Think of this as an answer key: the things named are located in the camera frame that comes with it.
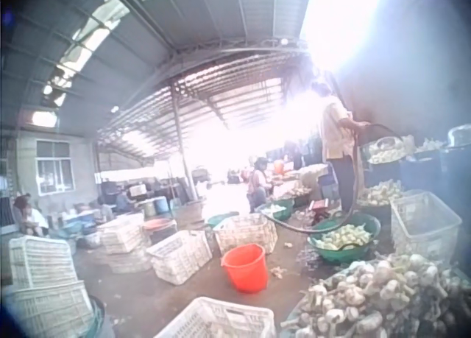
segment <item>man in white shirt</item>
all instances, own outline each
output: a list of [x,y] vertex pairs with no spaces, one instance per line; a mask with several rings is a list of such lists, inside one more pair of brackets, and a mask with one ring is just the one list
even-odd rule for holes
[[348,212],[353,203],[353,144],[354,133],[361,132],[369,123],[357,122],[332,89],[324,81],[314,82],[312,90],[324,104],[319,133],[322,139],[322,160],[330,162],[339,182],[341,208]]

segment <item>plastic crate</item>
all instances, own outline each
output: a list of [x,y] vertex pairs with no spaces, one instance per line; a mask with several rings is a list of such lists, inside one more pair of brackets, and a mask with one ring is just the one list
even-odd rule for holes
[[154,338],[275,338],[273,311],[198,297]]
[[152,268],[147,246],[141,244],[129,253],[120,253],[105,256],[105,263],[115,274],[145,272]]
[[213,257],[204,231],[182,230],[147,249],[155,274],[174,285],[185,283]]
[[259,244],[267,254],[272,253],[278,240],[275,224],[262,214],[232,216],[220,222],[213,231],[223,255],[243,244]]
[[93,322],[83,281],[4,295],[10,313],[28,337],[81,337]]
[[435,194],[391,200],[391,231],[396,253],[417,253],[448,264],[461,219]]
[[131,252],[144,240],[141,224],[126,219],[100,225],[98,230],[108,254]]
[[23,236],[9,242],[13,284],[18,289],[40,288],[77,281],[69,244]]

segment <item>support column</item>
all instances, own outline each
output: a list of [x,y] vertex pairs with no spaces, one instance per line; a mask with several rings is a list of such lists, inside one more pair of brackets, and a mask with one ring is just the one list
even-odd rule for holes
[[170,85],[171,89],[171,103],[174,108],[175,115],[175,127],[177,128],[178,144],[180,145],[180,153],[182,154],[183,167],[185,168],[186,178],[188,179],[188,185],[190,186],[191,200],[198,200],[198,194],[193,183],[193,176],[191,176],[191,170],[188,167],[186,162],[185,150],[183,147],[183,137],[182,137],[182,126],[180,124],[180,111],[178,108],[178,102],[180,101],[179,94],[175,91],[175,85],[172,83]]

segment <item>woman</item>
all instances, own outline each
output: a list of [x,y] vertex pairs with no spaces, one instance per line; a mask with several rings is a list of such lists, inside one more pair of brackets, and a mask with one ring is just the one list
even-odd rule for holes
[[266,158],[258,158],[250,175],[249,190],[247,192],[250,213],[254,213],[257,207],[266,203],[266,193],[273,188],[272,184],[266,181],[265,170],[267,166],[268,160]]

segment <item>blue barrel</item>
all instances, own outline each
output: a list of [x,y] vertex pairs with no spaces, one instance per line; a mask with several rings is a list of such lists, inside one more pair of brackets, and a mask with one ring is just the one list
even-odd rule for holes
[[400,162],[400,179],[406,189],[422,189],[434,194],[440,192],[442,166],[438,152],[415,155]]
[[165,214],[170,212],[169,204],[167,203],[167,199],[164,196],[155,198],[154,205],[157,214]]

